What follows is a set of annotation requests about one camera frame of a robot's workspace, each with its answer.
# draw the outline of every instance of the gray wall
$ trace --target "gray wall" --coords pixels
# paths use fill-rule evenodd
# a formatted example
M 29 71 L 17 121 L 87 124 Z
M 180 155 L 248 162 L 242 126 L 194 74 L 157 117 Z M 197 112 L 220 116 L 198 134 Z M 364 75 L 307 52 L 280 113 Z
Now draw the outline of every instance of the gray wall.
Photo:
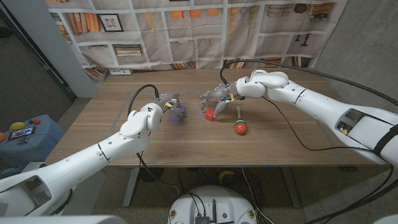
M 77 97 L 92 97 L 98 87 L 87 77 L 64 41 L 43 0 L 2 0 Z
M 351 0 L 315 68 L 398 99 L 398 2 Z M 345 102 L 398 113 L 398 107 L 356 87 L 330 81 Z

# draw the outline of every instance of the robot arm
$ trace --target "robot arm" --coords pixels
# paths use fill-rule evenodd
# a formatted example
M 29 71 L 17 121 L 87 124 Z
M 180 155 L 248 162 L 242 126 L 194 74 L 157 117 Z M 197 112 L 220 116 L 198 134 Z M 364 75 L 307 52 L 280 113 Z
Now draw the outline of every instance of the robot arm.
M 377 164 L 387 161 L 398 166 L 397 114 L 336 101 L 294 83 L 283 72 L 255 70 L 250 78 L 242 77 L 225 88 L 233 85 L 240 97 L 261 97 L 267 93 L 272 100 L 293 105 L 327 125 L 347 146 L 372 150 L 353 149 L 367 159 Z
M 150 143 L 147 132 L 159 127 L 164 101 L 155 99 L 132 111 L 120 131 L 104 141 L 52 165 L 0 180 L 0 216 L 51 215 L 67 201 L 74 186 L 110 162 L 145 150 Z

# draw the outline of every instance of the bookshelf image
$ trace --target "bookshelf image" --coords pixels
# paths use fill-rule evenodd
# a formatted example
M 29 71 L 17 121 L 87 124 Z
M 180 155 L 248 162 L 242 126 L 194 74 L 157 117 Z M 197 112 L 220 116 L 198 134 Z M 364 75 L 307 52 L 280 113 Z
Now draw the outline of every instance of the bookshelf image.
M 239 58 L 276 58 L 281 63 L 314 67 L 347 1 L 46 0 L 45 3 L 52 16 L 58 16 L 56 23 L 65 28 L 62 31 L 63 27 L 59 27 L 83 68 L 170 70 L 174 64 L 184 64 L 186 68 L 221 68 L 226 60 Z M 71 14 L 98 16 L 101 29 L 76 33 Z M 100 21 L 103 14 L 117 14 L 123 31 L 104 30 Z M 119 54 L 117 45 L 135 45 L 140 52 Z M 303 63 L 295 63 L 294 57 L 303 58 Z M 241 65 L 263 67 L 256 63 Z

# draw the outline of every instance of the purple object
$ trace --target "purple object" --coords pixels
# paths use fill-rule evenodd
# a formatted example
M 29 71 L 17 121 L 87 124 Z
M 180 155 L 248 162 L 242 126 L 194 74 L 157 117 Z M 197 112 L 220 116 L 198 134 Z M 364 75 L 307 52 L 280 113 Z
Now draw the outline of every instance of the purple object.
M 185 107 L 184 105 L 178 105 L 177 108 L 179 108 L 182 112 L 182 118 L 186 118 L 187 117 L 187 111 L 185 111 Z

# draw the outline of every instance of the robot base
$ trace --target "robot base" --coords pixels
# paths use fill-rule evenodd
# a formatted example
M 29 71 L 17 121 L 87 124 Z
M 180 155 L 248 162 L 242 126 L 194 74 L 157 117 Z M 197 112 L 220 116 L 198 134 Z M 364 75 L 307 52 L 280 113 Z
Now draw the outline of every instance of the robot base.
M 204 215 L 204 205 L 206 217 L 208 218 L 197 217 L 197 206 L 191 195 L 186 193 L 173 203 L 168 223 L 194 224 L 195 218 L 196 220 L 202 220 L 203 222 L 201 223 L 257 223 L 257 217 L 250 202 L 231 189 L 217 185 L 206 185 L 194 188 L 190 190 L 190 193 L 198 205 L 199 214 L 201 216 Z M 203 205 L 195 195 L 200 197 Z

